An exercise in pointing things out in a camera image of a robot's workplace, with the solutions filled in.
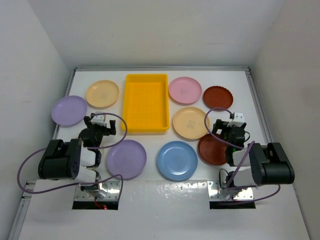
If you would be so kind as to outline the lilac plate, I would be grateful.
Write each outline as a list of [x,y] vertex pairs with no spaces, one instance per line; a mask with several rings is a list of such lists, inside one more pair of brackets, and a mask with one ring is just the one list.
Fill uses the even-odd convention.
[[124,140],[110,148],[106,154],[106,167],[112,175],[120,174],[124,180],[137,177],[147,162],[145,148],[135,140]]
[[87,103],[77,95],[69,95],[59,99],[51,110],[51,118],[63,127],[73,126],[86,116]]

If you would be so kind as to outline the brown plate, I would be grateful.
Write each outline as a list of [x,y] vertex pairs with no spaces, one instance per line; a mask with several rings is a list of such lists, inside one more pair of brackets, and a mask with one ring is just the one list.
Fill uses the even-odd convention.
[[234,101],[232,93],[222,86],[211,86],[204,91],[203,101],[205,105],[212,108],[228,109]]
[[227,163],[227,145],[214,138],[211,134],[204,135],[199,140],[197,148],[200,157],[206,163],[215,166],[221,166]]

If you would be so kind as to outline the peach plate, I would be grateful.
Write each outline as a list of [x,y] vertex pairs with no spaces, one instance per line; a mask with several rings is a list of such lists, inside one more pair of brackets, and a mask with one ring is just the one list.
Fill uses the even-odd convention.
[[184,107],[173,116],[174,130],[183,138],[197,140],[208,133],[205,127],[206,113],[197,107]]
[[115,82],[99,80],[88,87],[85,99],[92,107],[107,108],[118,100],[119,94],[120,90]]

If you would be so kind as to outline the lilac plate front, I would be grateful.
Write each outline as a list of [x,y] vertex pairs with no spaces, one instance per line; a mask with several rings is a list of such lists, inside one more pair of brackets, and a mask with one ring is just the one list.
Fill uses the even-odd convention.
[[112,175],[120,174],[124,180],[137,177],[147,162],[145,148],[135,140],[124,140],[110,148],[106,154],[106,167]]

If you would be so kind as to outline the blue plate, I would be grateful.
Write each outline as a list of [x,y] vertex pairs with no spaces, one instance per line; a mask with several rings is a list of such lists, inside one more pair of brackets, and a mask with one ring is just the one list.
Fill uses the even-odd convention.
[[180,182],[193,176],[198,167],[198,156],[189,144],[171,141],[159,150],[156,165],[163,177]]

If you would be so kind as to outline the pink plate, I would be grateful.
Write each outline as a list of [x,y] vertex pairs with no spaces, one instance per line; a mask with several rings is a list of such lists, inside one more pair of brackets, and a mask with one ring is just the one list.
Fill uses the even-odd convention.
[[180,104],[193,104],[202,95],[202,86],[192,77],[182,76],[175,78],[168,86],[171,98]]

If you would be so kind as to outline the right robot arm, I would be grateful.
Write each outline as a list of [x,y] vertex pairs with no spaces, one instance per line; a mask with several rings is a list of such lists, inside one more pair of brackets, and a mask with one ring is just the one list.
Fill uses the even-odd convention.
[[236,167],[219,179],[219,188],[233,198],[246,188],[265,185],[290,185],[295,180],[295,171],[279,142],[267,145],[249,143],[245,146],[245,122],[227,122],[221,119],[213,124],[212,134],[221,130],[215,139],[226,144],[225,161]]

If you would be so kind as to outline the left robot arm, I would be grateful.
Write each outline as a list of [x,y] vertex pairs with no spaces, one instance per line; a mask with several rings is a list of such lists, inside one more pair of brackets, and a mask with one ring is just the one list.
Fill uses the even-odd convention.
[[86,125],[77,138],[64,142],[51,140],[38,165],[38,175],[45,180],[70,180],[76,183],[95,183],[101,180],[94,170],[101,163],[98,148],[103,137],[116,135],[116,121],[109,126],[104,115],[85,116]]

